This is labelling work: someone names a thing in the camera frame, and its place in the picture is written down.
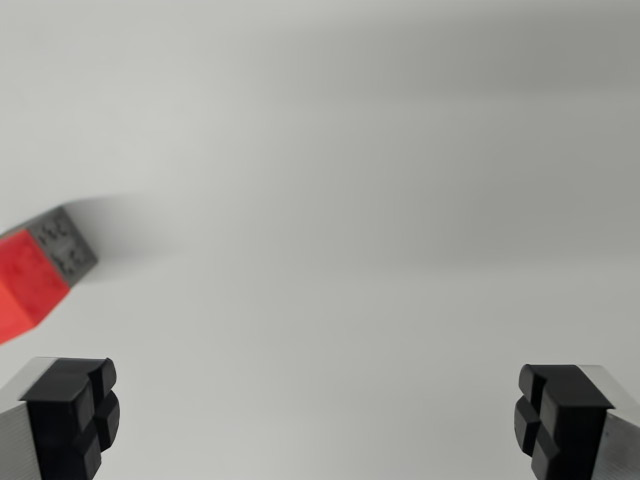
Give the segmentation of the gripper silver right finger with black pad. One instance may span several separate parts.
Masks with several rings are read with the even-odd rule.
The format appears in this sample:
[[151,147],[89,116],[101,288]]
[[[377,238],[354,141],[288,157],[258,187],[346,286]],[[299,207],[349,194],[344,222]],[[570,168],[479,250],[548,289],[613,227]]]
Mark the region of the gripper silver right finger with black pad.
[[599,365],[524,365],[514,432],[542,480],[637,479],[639,402]]

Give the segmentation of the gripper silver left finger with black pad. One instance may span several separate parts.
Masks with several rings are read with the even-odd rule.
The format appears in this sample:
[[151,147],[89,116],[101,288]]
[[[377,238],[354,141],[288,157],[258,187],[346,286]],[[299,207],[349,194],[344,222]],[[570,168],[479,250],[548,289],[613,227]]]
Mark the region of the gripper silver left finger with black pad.
[[121,409],[109,358],[36,357],[1,388],[1,477],[93,479]]

